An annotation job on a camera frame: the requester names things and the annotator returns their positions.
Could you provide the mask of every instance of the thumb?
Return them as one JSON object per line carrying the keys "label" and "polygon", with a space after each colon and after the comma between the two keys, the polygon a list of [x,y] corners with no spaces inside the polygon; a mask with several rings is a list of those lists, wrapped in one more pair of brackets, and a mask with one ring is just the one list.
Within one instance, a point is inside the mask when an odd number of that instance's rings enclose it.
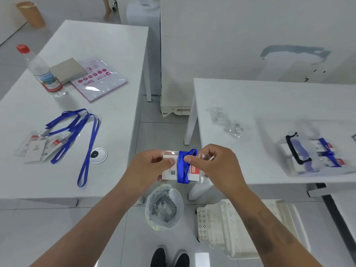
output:
{"label": "thumb", "polygon": [[202,171],[205,171],[208,163],[208,161],[203,160],[197,156],[185,156],[184,161],[193,165],[194,167],[197,167],[198,169],[201,169]]}
{"label": "thumb", "polygon": [[173,158],[165,158],[157,163],[153,163],[154,167],[159,171],[161,174],[163,171],[170,169],[176,161]]}

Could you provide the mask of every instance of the red bottle cap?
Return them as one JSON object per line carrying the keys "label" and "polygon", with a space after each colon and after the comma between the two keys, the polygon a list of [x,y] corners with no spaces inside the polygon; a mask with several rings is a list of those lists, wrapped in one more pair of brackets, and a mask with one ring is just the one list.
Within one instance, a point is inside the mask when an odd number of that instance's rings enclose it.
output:
{"label": "red bottle cap", "polygon": [[26,46],[25,44],[20,44],[16,46],[16,49],[22,53],[22,54],[26,54],[29,53],[29,47]]}

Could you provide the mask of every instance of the person's foot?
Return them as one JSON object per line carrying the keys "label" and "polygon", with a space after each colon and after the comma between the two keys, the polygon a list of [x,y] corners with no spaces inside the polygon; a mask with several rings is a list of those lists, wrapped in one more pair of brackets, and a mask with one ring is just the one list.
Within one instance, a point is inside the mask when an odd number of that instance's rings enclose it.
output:
{"label": "person's foot", "polygon": [[109,21],[109,18],[110,18],[111,13],[112,13],[112,10],[111,10],[111,9],[110,9],[110,10],[107,10],[107,11],[105,12],[105,15],[104,15],[104,20],[105,20],[105,21]]}
{"label": "person's foot", "polygon": [[166,267],[166,253],[163,247],[157,248],[154,252],[150,267]]}
{"label": "person's foot", "polygon": [[185,251],[181,251],[177,255],[176,264],[174,267],[189,267],[189,256]]}

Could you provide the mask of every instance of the plastic trash bag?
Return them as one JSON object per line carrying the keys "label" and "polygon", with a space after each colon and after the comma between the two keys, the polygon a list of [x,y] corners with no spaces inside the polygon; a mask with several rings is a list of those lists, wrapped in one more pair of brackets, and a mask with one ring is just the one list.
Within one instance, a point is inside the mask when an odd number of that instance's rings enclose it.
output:
{"label": "plastic trash bag", "polygon": [[184,203],[178,190],[162,184],[147,198],[145,218],[154,230],[170,229],[180,220],[183,210]]}

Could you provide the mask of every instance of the black shoe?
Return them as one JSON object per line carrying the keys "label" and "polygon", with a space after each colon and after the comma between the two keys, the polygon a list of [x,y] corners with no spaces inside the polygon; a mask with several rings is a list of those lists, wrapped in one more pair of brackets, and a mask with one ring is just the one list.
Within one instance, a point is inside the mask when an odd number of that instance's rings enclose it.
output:
{"label": "black shoe", "polygon": [[178,254],[178,259],[174,267],[189,267],[189,256],[185,251]]}
{"label": "black shoe", "polygon": [[154,252],[150,267],[166,267],[166,253],[162,247]]}

